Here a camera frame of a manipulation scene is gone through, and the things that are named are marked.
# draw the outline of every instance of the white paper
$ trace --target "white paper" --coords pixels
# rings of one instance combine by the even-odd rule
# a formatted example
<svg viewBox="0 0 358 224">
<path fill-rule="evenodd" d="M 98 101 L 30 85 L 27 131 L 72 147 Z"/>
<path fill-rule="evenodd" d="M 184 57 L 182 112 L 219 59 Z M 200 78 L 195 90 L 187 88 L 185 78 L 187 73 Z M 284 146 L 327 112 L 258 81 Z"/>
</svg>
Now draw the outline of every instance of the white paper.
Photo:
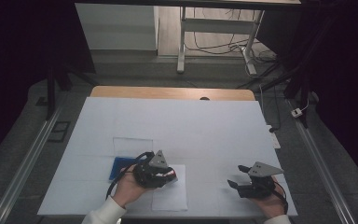
<svg viewBox="0 0 358 224">
<path fill-rule="evenodd" d="M 165 185 L 153 192 L 153 211 L 186 211 L 186 167 L 184 165 L 170 165 L 176 172 L 178 180 Z"/>
</svg>

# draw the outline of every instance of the metal frame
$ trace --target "metal frame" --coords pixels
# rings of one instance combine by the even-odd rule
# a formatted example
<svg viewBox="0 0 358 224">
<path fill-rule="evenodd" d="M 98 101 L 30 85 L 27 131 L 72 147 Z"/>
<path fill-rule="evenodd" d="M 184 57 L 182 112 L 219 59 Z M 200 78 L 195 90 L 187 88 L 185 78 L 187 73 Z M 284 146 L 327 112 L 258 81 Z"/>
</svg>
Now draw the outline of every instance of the metal frame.
<svg viewBox="0 0 358 224">
<path fill-rule="evenodd" d="M 212 7 L 235 8 L 251 10 L 280 10 L 280 11 L 311 11 L 320 9 L 332 10 L 339 6 L 339 1 L 329 4 L 319 4 L 318 1 L 307 1 L 301 4 L 283 4 L 274 2 L 246 2 L 236 0 L 75 0 L 76 3 L 112 4 L 130 6 L 161 6 L 161 7 Z"/>
<path fill-rule="evenodd" d="M 286 103 L 290 110 L 293 110 L 294 107 L 290 103 L 289 100 L 286 100 Z M 339 189 L 336 181 L 328 169 L 326 162 L 324 161 L 324 157 L 322 156 L 319 148 L 316 146 L 315 141 L 313 140 L 310 131 L 302 125 L 299 119 L 295 120 L 298 132 L 300 133 L 307 150 L 310 154 L 310 157 L 313 161 L 313 164 L 318 171 L 319 176 L 324 182 L 324 187 L 327 190 L 327 193 L 331 196 L 333 205 L 337 210 L 337 214 L 341 219 L 342 223 L 345 224 L 354 224 L 356 223 L 353 214 L 351 213 L 351 209 L 348 207 L 348 204 L 345 201 L 344 196 L 342 195 L 341 190 Z"/>
<path fill-rule="evenodd" d="M 250 52 L 264 11 L 257 11 L 254 21 L 226 21 L 195 18 L 187 19 L 186 7 L 182 7 L 181 12 L 180 43 L 177 64 L 177 72 L 179 74 L 185 72 L 185 32 L 249 35 L 246 48 L 242 48 L 241 52 L 246 62 L 249 75 L 254 76 L 257 74 L 255 66 L 252 63 Z"/>
<path fill-rule="evenodd" d="M 43 123 L 39 133 L 36 136 L 36 139 L 33 141 L 30 146 L 30 149 L 25 155 L 24 160 L 20 165 L 20 168 L 17 170 L 16 174 L 8 185 L 7 190 L 2 196 L 0 201 L 0 223 L 6 222 L 7 217 L 11 212 L 11 209 L 17 201 L 21 190 L 28 179 L 29 174 L 34 168 L 34 164 L 36 163 L 43 146 L 48 140 L 48 135 L 50 134 L 50 131 L 53 128 L 55 121 L 61 114 L 63 105 L 66 101 L 67 94 L 67 92 L 64 92 L 62 93 L 61 97 L 59 97 L 57 109 L 52 114 L 50 120 L 46 120 Z"/>
</svg>

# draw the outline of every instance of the aluminum rail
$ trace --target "aluminum rail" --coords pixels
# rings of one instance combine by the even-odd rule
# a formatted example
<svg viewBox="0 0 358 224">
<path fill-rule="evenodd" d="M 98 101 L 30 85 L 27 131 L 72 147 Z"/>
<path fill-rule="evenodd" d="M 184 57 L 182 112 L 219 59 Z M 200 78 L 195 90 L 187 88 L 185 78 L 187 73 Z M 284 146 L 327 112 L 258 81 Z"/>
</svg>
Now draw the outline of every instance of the aluminum rail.
<svg viewBox="0 0 358 224">
<path fill-rule="evenodd" d="M 290 104 L 289 100 L 286 100 L 286 103 L 291 110 L 294 109 L 294 107 Z M 315 141 L 310 134 L 310 131 L 304 128 L 304 126 L 298 119 L 296 119 L 296 126 L 307 147 L 310 157 L 312 158 L 313 164 L 315 165 L 319 176 L 324 182 L 324 187 L 326 188 L 328 194 L 332 199 L 333 205 L 337 210 L 337 214 L 341 219 L 341 222 L 343 224 L 355 224 L 356 222 L 354 220 L 353 214 L 351 213 L 351 209 L 348 207 L 348 204 L 345 201 L 341 190 L 339 189 L 334 178 L 332 177 L 319 148 L 316 146 Z"/>
<path fill-rule="evenodd" d="M 39 133 L 37 134 L 35 140 L 30 146 L 30 149 L 25 155 L 24 160 L 20 165 L 20 168 L 17 170 L 16 174 L 14 175 L 10 184 L 8 185 L 7 190 L 2 196 L 2 199 L 0 201 L 1 224 L 6 222 L 7 217 L 9 216 L 11 209 L 13 208 L 15 202 L 17 201 L 21 193 L 21 190 L 28 179 L 29 174 L 34 168 L 34 164 L 36 163 L 37 158 L 39 157 L 39 154 L 42 151 L 43 146 L 48 140 L 48 135 L 50 134 L 58 116 L 61 114 L 67 95 L 68 95 L 67 92 L 64 92 L 60 95 L 57 103 L 57 109 L 51 116 L 50 120 L 46 120 L 43 123 Z"/>
</svg>

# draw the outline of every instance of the power strip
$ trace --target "power strip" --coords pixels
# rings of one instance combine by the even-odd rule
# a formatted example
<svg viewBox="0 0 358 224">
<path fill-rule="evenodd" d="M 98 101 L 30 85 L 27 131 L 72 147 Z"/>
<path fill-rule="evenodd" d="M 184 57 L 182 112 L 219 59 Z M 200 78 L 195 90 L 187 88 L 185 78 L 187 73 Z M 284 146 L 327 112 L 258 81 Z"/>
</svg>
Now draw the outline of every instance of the power strip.
<svg viewBox="0 0 358 224">
<path fill-rule="evenodd" d="M 297 109 L 292 110 L 292 116 L 293 116 L 294 118 L 298 118 L 298 117 L 300 117 L 301 115 L 302 115 L 302 112 L 301 112 L 300 108 L 297 108 Z"/>
</svg>

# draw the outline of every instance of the white sleeve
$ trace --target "white sleeve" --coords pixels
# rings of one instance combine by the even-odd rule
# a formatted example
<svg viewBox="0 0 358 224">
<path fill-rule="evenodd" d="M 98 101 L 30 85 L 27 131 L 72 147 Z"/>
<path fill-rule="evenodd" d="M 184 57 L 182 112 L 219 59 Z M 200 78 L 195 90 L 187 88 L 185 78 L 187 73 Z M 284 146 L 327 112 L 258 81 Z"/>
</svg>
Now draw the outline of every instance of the white sleeve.
<svg viewBox="0 0 358 224">
<path fill-rule="evenodd" d="M 112 197 L 108 197 L 103 206 L 86 215 L 82 224 L 116 224 L 126 212 Z"/>
<path fill-rule="evenodd" d="M 269 220 L 265 221 L 264 224 L 290 224 L 289 216 L 281 215 L 278 217 L 270 218 Z"/>
</svg>

